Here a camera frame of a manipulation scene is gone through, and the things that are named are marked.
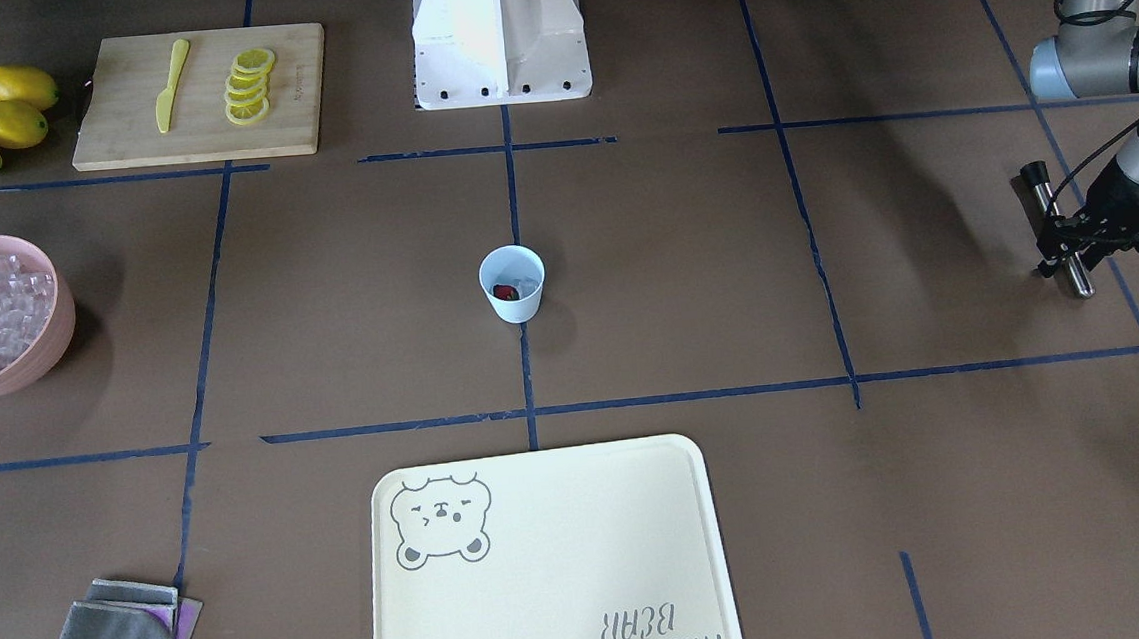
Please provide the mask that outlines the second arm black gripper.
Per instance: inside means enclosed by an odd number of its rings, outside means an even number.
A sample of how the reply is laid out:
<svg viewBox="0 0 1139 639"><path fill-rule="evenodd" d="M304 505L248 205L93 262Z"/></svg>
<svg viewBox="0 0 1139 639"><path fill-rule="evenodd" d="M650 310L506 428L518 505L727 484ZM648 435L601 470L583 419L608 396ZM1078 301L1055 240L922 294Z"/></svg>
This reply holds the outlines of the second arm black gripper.
<svg viewBox="0 0 1139 639"><path fill-rule="evenodd" d="M1096 177L1087 205L1073 216L1048 212L1036 232L1041 253L1036 273L1051 280L1062 267L1092 271L1093 263L1114 253L1139 253L1139 185L1112 161Z"/></svg>

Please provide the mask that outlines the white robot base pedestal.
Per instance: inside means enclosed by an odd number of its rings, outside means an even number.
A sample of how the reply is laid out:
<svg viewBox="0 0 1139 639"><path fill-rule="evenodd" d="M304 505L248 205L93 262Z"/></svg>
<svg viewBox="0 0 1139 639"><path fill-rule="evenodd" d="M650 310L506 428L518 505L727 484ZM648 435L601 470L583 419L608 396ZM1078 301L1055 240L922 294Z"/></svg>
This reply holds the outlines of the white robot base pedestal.
<svg viewBox="0 0 1139 639"><path fill-rule="evenodd" d="M413 106L576 100L593 88L579 0L413 0Z"/></svg>

